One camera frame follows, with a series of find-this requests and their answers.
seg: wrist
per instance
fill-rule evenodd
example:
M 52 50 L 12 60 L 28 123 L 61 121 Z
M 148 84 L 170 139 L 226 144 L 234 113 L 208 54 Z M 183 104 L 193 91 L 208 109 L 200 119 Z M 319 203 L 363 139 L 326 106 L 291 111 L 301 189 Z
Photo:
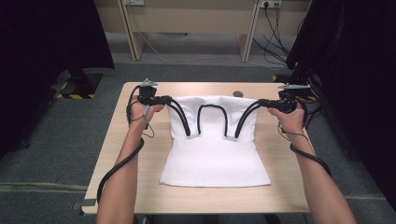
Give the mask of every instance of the wrist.
M 146 129 L 147 124 L 148 123 L 146 122 L 146 119 L 142 117 L 131 122 L 131 124 L 129 125 L 129 130 L 143 132 L 143 130 Z
M 308 137 L 305 136 L 304 132 L 296 132 L 296 133 L 292 133 L 292 132 L 286 132 L 286 136 L 289 138 L 289 140 L 292 142 L 294 140 L 300 140 L 300 139 L 306 139 L 308 140 Z
M 290 142 L 295 148 L 303 152 L 316 155 L 315 150 L 311 147 L 311 144 L 309 143 L 309 140 L 307 138 L 296 135 L 290 138 Z
M 297 134 L 304 134 L 304 129 L 302 127 L 287 127 L 283 128 L 285 133 L 297 133 Z

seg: handheld controller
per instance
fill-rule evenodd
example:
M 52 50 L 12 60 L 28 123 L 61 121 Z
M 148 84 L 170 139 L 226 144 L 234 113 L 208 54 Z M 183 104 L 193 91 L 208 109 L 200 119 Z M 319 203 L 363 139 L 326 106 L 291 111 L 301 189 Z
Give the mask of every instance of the handheld controller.
M 289 114 L 293 112 L 297 108 L 297 103 L 293 100 L 288 100 L 288 99 L 282 99 L 282 100 L 265 100 L 265 99 L 260 99 L 259 100 L 259 105 L 260 106 L 265 106 L 265 107 L 272 107 L 278 109 L 280 112 L 283 112 L 285 114 Z
M 171 96 L 155 96 L 157 89 L 153 86 L 157 85 L 157 83 L 146 78 L 139 86 L 137 100 L 142 105 L 170 105 L 172 103 Z M 258 103 L 260 106 L 276 108 L 285 114 L 289 114 L 296 109 L 297 103 L 292 97 L 285 95 L 282 91 L 279 93 L 279 97 L 281 98 L 280 100 L 260 99 Z
M 155 96 L 157 89 L 153 86 L 157 86 L 158 84 L 152 82 L 146 78 L 140 86 L 139 86 L 139 95 L 137 96 L 137 100 L 142 105 L 169 105 L 172 103 L 172 97 L 165 96 Z

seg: black curtain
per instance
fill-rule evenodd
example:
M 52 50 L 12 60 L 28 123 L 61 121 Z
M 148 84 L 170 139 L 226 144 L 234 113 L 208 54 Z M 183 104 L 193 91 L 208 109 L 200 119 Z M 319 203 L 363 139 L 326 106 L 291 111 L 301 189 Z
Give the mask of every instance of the black curtain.
M 64 70 L 114 68 L 92 0 L 0 0 L 0 158 L 18 147 Z
M 313 0 L 288 60 L 292 81 L 318 75 L 337 125 L 396 210 L 395 8 L 393 0 Z

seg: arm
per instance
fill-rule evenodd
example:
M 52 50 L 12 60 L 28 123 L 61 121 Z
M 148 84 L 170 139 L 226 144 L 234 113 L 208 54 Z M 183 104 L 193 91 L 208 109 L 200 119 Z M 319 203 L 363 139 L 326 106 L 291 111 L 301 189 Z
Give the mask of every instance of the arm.
M 268 108 L 279 119 L 291 143 L 299 150 L 316 155 L 304 134 L 304 111 L 298 107 L 290 114 Z M 352 211 L 341 190 L 321 165 L 304 156 L 296 155 L 304 183 L 304 192 L 315 223 L 356 223 Z
M 163 105 L 153 105 L 149 108 L 146 119 L 140 118 L 145 107 L 136 103 L 131 107 L 132 119 L 128 133 L 125 136 L 116 164 L 128 157 L 139 145 L 141 135 L 151 120 L 154 112 L 164 108 Z M 134 221 L 134 202 L 137 189 L 137 160 L 138 155 L 123 165 L 106 182 L 99 203 L 97 223 L 128 223 Z

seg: white t-shirt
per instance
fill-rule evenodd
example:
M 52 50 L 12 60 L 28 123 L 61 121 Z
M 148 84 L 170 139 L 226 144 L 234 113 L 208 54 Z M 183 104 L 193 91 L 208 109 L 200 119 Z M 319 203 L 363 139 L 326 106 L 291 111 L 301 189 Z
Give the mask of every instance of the white t-shirt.
M 184 111 L 191 133 L 186 135 L 179 114 L 168 106 L 173 145 L 160 184 L 252 187 L 271 183 L 254 143 L 258 110 L 247 117 L 235 138 L 241 116 L 257 100 L 231 96 L 173 99 Z

